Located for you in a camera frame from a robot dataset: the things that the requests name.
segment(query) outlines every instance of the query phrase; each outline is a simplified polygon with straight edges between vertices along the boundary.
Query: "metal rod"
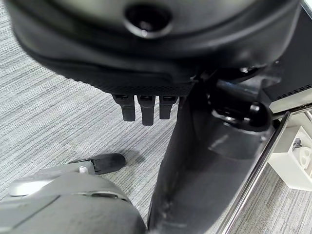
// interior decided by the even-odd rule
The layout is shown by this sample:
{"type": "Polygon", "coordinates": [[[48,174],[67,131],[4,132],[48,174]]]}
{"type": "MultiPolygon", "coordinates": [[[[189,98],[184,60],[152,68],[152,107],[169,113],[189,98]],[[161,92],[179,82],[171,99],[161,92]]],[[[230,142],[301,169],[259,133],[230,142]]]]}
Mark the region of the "metal rod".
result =
{"type": "Polygon", "coordinates": [[[288,109],[286,111],[281,111],[278,113],[273,114],[273,120],[275,119],[279,119],[282,118],[286,112],[290,112],[293,115],[297,115],[306,111],[311,111],[312,110],[312,103],[306,104],[306,105],[302,105],[302,106],[298,106],[298,107],[294,107],[291,109],[288,109]]]}
{"type": "Polygon", "coordinates": [[[304,114],[312,122],[312,113],[311,113],[311,111],[306,111],[304,114]]]}
{"type": "Polygon", "coordinates": [[[228,234],[231,227],[234,224],[234,221],[236,220],[239,212],[244,207],[248,197],[250,196],[255,184],[257,183],[258,179],[260,178],[260,175],[262,174],[265,166],[268,163],[268,159],[271,155],[271,153],[274,151],[275,146],[277,145],[279,139],[281,138],[282,133],[284,132],[287,122],[289,121],[292,114],[290,112],[286,112],[286,114],[283,116],[279,127],[277,130],[273,133],[270,140],[268,141],[266,147],[262,151],[262,154],[256,163],[253,171],[249,175],[246,183],[244,184],[243,188],[239,192],[237,198],[235,199],[232,207],[230,208],[227,216],[223,220],[218,233],[219,234],[228,234]]]}

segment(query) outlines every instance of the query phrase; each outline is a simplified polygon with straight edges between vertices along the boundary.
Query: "white object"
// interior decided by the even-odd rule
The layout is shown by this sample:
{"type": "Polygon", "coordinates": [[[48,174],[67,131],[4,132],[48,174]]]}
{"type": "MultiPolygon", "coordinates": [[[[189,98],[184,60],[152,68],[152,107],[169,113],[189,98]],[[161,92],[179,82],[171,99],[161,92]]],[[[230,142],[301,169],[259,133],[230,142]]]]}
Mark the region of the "white object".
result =
{"type": "Polygon", "coordinates": [[[296,148],[293,153],[297,159],[299,159],[300,165],[303,169],[307,169],[311,161],[311,152],[312,150],[309,147],[296,148]]]}
{"type": "Polygon", "coordinates": [[[269,164],[291,189],[312,191],[312,139],[301,126],[286,128],[269,164]],[[293,151],[293,143],[300,138],[303,147],[293,151]]]}

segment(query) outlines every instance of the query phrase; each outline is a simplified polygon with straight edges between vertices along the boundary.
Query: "striped carpet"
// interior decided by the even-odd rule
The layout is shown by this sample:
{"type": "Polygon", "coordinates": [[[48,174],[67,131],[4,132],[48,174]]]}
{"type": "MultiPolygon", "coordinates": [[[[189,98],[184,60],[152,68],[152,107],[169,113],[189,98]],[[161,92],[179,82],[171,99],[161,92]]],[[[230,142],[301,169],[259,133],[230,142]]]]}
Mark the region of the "striped carpet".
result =
{"type": "MultiPolygon", "coordinates": [[[[117,152],[125,155],[127,166],[105,177],[146,219],[176,106],[171,120],[159,120],[156,104],[152,127],[142,126],[138,106],[136,116],[136,122],[123,122],[109,94],[55,75],[29,58],[17,45],[0,0],[0,198],[16,178],[117,152]]],[[[288,189],[268,166],[231,233],[311,233],[311,198],[309,192],[288,189]]],[[[221,221],[208,233],[215,233],[221,221]]]]}

